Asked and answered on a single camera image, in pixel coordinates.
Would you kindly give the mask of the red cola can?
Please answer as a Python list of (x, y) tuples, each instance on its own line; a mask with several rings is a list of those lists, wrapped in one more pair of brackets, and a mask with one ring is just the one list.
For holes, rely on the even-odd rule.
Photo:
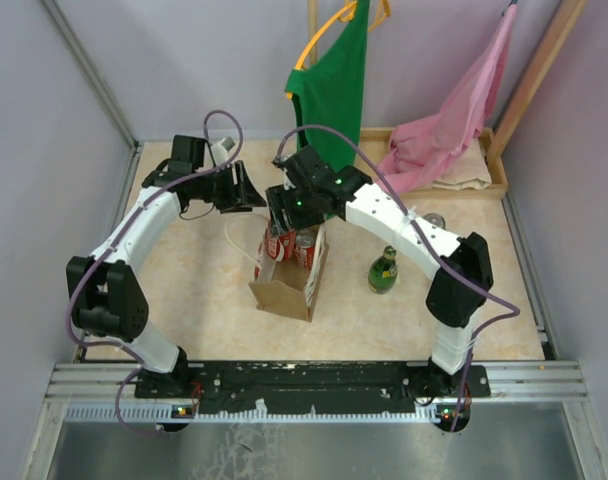
[(265, 231), (265, 250), (269, 258), (277, 262), (289, 260), (295, 250), (296, 231), (278, 234), (270, 226)]
[(311, 229), (298, 231), (295, 237), (295, 258), (298, 266), (311, 270), (315, 257), (316, 234)]

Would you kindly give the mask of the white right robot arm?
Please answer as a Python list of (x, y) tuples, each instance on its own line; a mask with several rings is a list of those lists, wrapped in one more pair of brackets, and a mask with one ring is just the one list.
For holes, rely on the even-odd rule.
[(490, 299), (493, 274), (488, 244), (440, 228), (408, 209), (387, 184), (376, 184), (354, 166), (334, 171), (312, 146), (275, 167), (281, 186), (267, 189), (272, 230), (304, 233), (331, 229), (329, 287), (342, 308), (360, 310), (365, 290), (389, 291), (401, 261), (412, 267), (403, 278), (412, 300), (426, 287), (425, 305), (437, 322), (428, 365), (416, 384), (420, 397), (454, 395), (466, 383), (475, 342), (473, 317)]

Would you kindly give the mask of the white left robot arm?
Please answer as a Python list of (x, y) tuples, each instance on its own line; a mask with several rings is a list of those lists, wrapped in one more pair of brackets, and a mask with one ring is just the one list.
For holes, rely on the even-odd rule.
[(66, 266), (69, 335), (83, 331), (95, 345), (114, 346), (131, 355), (168, 395), (185, 394), (192, 373), (181, 349), (149, 319), (149, 305), (137, 278), (153, 247), (170, 224), (194, 200), (220, 213), (250, 212), (265, 200), (253, 186), (242, 160), (240, 143), (225, 137), (177, 135), (170, 156), (143, 180), (131, 210), (110, 236), (86, 257)]

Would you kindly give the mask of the burlap canvas bag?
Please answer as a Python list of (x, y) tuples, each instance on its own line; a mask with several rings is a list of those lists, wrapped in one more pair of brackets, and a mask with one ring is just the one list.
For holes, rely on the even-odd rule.
[(233, 239), (231, 220), (224, 226), (228, 243), (254, 263), (253, 279), (249, 288), (255, 297), (257, 308), (278, 316), (311, 322), (329, 250), (326, 227), (321, 225), (307, 228), (316, 234), (316, 247), (312, 269), (305, 270), (298, 266), (295, 254), (283, 262), (268, 257), (265, 250), (265, 231), (270, 222), (266, 217), (261, 219), (266, 222), (266, 228), (255, 254)]

